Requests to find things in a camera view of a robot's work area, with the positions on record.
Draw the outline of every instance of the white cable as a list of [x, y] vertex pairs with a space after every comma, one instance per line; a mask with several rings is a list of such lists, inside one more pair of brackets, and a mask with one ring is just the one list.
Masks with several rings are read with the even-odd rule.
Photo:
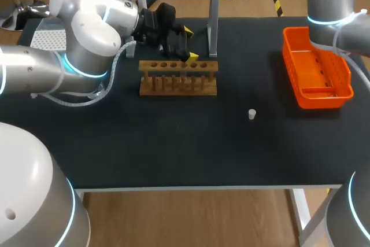
[[106, 95], [108, 95], [110, 89], [112, 88], [112, 85], [113, 85], [113, 81], [114, 81], [114, 74], [116, 72], [116, 65], [117, 65], [117, 62], [118, 62], [118, 59], [121, 55], [121, 53], [130, 45], [135, 45], [136, 44], [136, 41], [135, 40], [132, 40], [130, 42], [127, 42], [125, 43], [117, 52], [116, 56], [114, 57], [113, 59], [113, 64], [112, 64], [112, 70], [110, 72], [110, 79], [109, 79], [109, 83], [108, 83], [108, 86], [106, 87], [106, 89], [96, 98], [96, 99], [93, 99], [91, 101], [87, 101], [87, 102], [79, 102], [79, 103], [73, 103], [73, 102], [66, 102], [66, 101], [62, 101], [56, 97], [53, 97], [49, 94], [40, 94], [42, 95], [43, 97], [45, 98], [48, 98], [50, 99], [51, 101], [54, 101], [56, 102], [57, 104], [60, 104], [60, 105], [64, 105], [64, 106], [68, 106], [68, 107], [82, 107], [82, 106], [87, 106], [87, 105], [91, 105], [91, 104], [94, 104], [94, 103], [97, 103], [98, 101], [102, 100]]
[[[358, 16], [360, 14], [366, 14], [366, 13], [367, 13], [367, 10], [363, 9], [363, 10], [361, 10], [361, 12], [355, 14], [355, 16]], [[343, 50], [338, 51], [338, 48], [336, 47], [336, 42], [338, 40], [339, 33], [341, 32], [341, 29], [344, 25], [346, 25], [346, 24], [343, 24], [343, 25], [339, 26], [339, 28], [337, 29], [337, 31], [334, 34], [333, 52], [336, 55], [339, 55], [339, 56], [343, 57], [347, 61], [347, 63], [351, 65], [351, 67], [357, 72], [357, 74], [360, 76], [362, 81], [365, 83], [366, 88], [370, 91], [370, 81], [369, 81], [369, 79], [366, 77], [366, 75], [360, 69], [360, 67], [356, 64], [356, 62], [353, 61], [353, 59], [351, 57], [349, 57], [350, 53], [344, 53]]]
[[367, 89], [370, 91], [370, 81], [366, 77], [364, 72], [360, 69], [360, 67], [356, 64], [356, 62], [353, 61], [352, 58], [348, 56], [348, 53], [346, 54], [346, 53], [341, 52], [339, 53], [339, 55], [342, 56], [347, 61], [347, 63], [352, 66], [352, 68], [358, 73], [362, 81], [365, 83]]

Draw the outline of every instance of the white cap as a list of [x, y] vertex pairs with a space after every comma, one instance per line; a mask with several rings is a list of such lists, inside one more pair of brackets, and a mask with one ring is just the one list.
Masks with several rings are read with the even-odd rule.
[[253, 120], [254, 117], [256, 116], [256, 111], [254, 109], [249, 109], [248, 110], [248, 117], [249, 117], [249, 120]]

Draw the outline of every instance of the black table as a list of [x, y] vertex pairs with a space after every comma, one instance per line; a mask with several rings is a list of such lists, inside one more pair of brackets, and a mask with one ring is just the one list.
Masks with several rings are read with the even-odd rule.
[[[195, 31], [190, 50], [207, 57], [206, 19], [182, 22]], [[36, 135], [80, 189], [339, 185], [368, 161], [370, 95], [354, 73], [341, 109], [299, 108], [282, 57], [283, 28], [298, 25], [306, 19], [220, 19], [216, 97], [140, 97], [138, 60], [161, 57], [138, 47], [100, 103], [4, 95], [0, 121]]]

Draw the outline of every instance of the floor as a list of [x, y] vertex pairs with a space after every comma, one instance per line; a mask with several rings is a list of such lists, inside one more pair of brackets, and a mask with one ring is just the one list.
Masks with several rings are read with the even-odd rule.
[[[175, 6], [178, 17], [208, 16], [209, 0], [160, 1]], [[0, 0], [0, 7], [8, 3], [10, 0]], [[285, 16], [307, 15], [306, 0], [280, 3]], [[370, 2], [357, 0], [356, 10], [361, 8], [370, 10]], [[273, 0], [228, 0], [221, 1], [220, 16], [277, 14]], [[19, 34], [0, 30], [0, 43], [16, 44]], [[305, 193], [313, 214], [326, 190], [309, 189]], [[91, 193], [86, 197], [91, 247], [298, 246], [293, 210], [285, 190]], [[323, 238], [316, 246], [328, 245]]]

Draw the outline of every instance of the wooden peg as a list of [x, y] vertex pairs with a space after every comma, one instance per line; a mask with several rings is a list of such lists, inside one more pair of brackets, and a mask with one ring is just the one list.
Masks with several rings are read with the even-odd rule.
[[204, 81], [205, 81], [206, 77], [204, 75], [202, 75], [201, 77], [201, 90], [203, 91], [204, 90]]
[[209, 81], [212, 82], [214, 78], [214, 72], [209, 72]]
[[195, 87], [195, 76], [192, 75], [191, 76], [191, 91], [194, 91], [194, 87]]
[[151, 81], [153, 83], [152, 89], [153, 91], [155, 91], [156, 90], [156, 76], [155, 75], [151, 77]]
[[162, 75], [162, 91], [164, 91], [165, 86], [166, 86], [166, 76]]
[[148, 80], [149, 80], [148, 71], [144, 71], [144, 80], [145, 80], [145, 82], [148, 82]]
[[175, 90], [175, 86], [176, 86], [176, 77], [172, 75], [172, 91]]
[[181, 88], [180, 88], [180, 91], [184, 91], [185, 90], [185, 76], [184, 75], [181, 75]]

